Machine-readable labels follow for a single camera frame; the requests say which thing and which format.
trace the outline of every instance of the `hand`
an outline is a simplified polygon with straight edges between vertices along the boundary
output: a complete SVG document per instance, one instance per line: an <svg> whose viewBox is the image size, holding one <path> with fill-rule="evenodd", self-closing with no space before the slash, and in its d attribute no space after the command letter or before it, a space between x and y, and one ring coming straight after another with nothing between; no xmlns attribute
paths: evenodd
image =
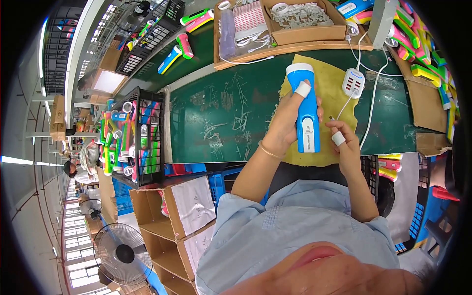
<svg viewBox="0 0 472 295"><path fill-rule="evenodd" d="M282 98L278 104L272 123L270 124L269 131L263 139L262 144L265 148L271 152L277 152L277 155L283 155L290 145L295 142L297 139L295 123L298 117L298 108L303 99L304 97L298 93L288 93ZM317 115L320 123L323 122L321 100L321 97L316 97L316 104L318 106Z"/></svg>
<svg viewBox="0 0 472 295"><path fill-rule="evenodd" d="M335 153L339 154L339 169L344 177L346 177L346 180L349 181L354 177L362 175L361 149L357 135L351 130L349 125L343 121L329 121L325 125L331 129L332 134L340 130L346 139L340 146L336 146L335 143L331 141Z"/></svg>

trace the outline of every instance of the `green workbench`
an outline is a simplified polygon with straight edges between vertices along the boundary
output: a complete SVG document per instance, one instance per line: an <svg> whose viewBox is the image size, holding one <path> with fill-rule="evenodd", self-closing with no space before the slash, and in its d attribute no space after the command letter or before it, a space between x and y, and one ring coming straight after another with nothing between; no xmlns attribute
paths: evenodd
<svg viewBox="0 0 472 295"><path fill-rule="evenodd" d="M178 59L164 75L157 67L176 43L154 56L127 83L158 91L206 65L213 63L212 24L189 35L195 57ZM299 54L324 61L342 70L355 67L349 50L304 51ZM190 82L171 93L171 143L174 163L229 162L248 160L269 126L278 90L294 53L250 65L217 71ZM382 51L366 51L362 63L378 70L385 63ZM389 74L400 74L393 61ZM362 138L369 118L375 74L361 68L365 89L354 109L356 134ZM416 151L410 100L402 77L380 76L369 136L363 155Z"/></svg>

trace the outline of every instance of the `yellow cloth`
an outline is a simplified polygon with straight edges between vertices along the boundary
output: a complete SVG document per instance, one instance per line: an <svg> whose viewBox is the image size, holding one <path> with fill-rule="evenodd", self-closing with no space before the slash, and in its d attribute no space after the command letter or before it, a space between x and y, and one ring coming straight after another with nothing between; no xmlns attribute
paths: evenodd
<svg viewBox="0 0 472 295"><path fill-rule="evenodd" d="M321 150L317 153L299 153L297 141L295 141L287 151L285 158L282 160L289 164L298 166L318 166L324 167L331 164L339 163L339 157L334 154L331 146L331 130L324 123L329 121L332 116L336 119L340 110L349 98L341 90L341 85L346 74L345 71L327 64L325 62L301 56L296 54L293 63L304 62L310 64L315 72L315 84L317 88L315 93L323 99L321 106L324 109L323 123L320 124L320 145ZM285 76L280 96L284 97L292 91L292 87ZM357 119L354 117L354 107L358 100L351 99L342 112L339 120L346 122L352 130L357 126Z"/></svg>

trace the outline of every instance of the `bangle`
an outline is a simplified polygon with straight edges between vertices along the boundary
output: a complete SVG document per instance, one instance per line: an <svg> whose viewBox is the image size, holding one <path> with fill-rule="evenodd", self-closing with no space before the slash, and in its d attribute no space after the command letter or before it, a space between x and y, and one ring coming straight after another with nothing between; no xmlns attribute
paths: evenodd
<svg viewBox="0 0 472 295"><path fill-rule="evenodd" d="M259 147L260 147L266 154L268 154L269 156L271 156L271 157L273 157L273 158L282 160L282 159L285 157L285 155L283 155L282 157L276 156L276 155L274 155L273 153L271 153L271 152L269 152L268 150L266 150L266 149L264 148L264 146L262 145L262 140L259 141Z"/></svg>

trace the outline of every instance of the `lips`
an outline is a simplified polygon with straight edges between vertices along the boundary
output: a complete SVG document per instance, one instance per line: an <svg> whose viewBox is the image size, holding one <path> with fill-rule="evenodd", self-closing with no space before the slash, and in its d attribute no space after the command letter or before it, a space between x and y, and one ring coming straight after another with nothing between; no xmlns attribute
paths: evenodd
<svg viewBox="0 0 472 295"><path fill-rule="evenodd" d="M298 259L289 269L288 271L295 270L299 267L302 267L313 260L320 259L320 258L326 258L326 257L333 257L336 255L342 254L341 251L339 251L336 248L330 247L330 246L319 246L316 248L311 249L307 253L303 254L300 259Z"/></svg>

